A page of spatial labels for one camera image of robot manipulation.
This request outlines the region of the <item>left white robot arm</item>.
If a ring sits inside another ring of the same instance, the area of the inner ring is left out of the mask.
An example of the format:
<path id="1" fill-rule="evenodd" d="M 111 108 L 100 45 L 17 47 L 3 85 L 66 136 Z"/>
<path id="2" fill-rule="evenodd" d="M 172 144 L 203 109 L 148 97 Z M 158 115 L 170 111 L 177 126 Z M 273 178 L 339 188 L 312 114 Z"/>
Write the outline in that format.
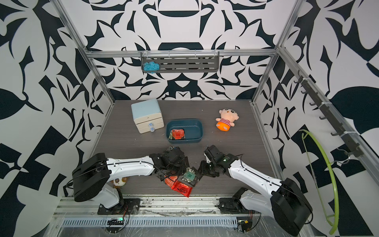
<path id="1" fill-rule="evenodd" d="M 162 153 L 123 160 L 98 153 L 74 169 L 70 183 L 73 185 L 76 202 L 95 200 L 109 209 L 121 203 L 121 194 L 109 184 L 110 181 L 150 175 L 166 181 L 172 176 L 183 175 L 188 166 L 188 157 L 179 147 L 169 147 Z"/>

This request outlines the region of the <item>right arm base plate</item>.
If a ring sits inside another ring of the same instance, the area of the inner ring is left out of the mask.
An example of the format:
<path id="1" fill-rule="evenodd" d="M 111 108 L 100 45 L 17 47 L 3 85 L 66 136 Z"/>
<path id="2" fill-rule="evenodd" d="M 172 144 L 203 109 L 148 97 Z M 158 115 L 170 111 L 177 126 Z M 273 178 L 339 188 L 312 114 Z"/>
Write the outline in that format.
<path id="1" fill-rule="evenodd" d="M 222 214 L 255 214 L 253 210 L 247 210 L 238 199 L 220 198 L 218 208 Z"/>

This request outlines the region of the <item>red square tea bag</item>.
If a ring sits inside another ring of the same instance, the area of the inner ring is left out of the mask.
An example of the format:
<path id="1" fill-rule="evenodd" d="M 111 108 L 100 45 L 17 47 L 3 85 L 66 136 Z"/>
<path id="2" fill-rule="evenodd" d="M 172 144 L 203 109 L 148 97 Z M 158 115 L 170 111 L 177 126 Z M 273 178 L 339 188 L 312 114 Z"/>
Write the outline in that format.
<path id="1" fill-rule="evenodd" d="M 173 129 L 171 130 L 172 140 L 183 140 L 185 139 L 185 131 L 183 129 Z"/>

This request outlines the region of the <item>teal plastic storage box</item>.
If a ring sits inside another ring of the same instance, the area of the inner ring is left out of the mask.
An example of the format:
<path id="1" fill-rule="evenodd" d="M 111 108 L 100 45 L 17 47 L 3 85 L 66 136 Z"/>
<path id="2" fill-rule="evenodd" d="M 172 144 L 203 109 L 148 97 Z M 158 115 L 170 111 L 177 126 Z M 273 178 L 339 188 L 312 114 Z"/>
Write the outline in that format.
<path id="1" fill-rule="evenodd" d="M 183 129 L 185 139 L 169 140 L 170 131 L 173 129 Z M 170 121 L 166 126 L 166 138 L 171 144 L 198 143 L 203 137 L 203 126 L 200 120 L 195 118 L 175 119 Z"/>

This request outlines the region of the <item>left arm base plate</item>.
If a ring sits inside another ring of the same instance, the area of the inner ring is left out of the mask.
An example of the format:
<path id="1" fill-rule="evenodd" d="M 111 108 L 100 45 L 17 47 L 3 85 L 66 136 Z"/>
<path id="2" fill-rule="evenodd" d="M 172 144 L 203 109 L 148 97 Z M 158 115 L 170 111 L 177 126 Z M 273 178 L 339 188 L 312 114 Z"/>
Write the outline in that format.
<path id="1" fill-rule="evenodd" d="M 140 209 L 140 198 L 125 198 L 119 204 L 111 208 L 105 208 L 102 204 L 97 211 L 98 215 L 126 215 L 136 214 Z"/>

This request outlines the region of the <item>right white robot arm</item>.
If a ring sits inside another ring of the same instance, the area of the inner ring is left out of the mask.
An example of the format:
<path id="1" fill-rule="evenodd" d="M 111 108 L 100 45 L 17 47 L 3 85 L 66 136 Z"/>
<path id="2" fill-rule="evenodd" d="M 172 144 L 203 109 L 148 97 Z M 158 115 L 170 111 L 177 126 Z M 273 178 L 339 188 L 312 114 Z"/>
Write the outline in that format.
<path id="1" fill-rule="evenodd" d="M 200 173 L 209 177 L 225 174 L 239 180 L 259 193 L 244 189 L 237 200 L 247 210 L 254 210 L 272 217 L 288 234 L 297 236 L 313 209 L 299 186 L 291 179 L 270 177 L 242 161 L 235 155 L 225 155 L 212 145 L 204 151 L 205 160 L 200 164 Z"/>

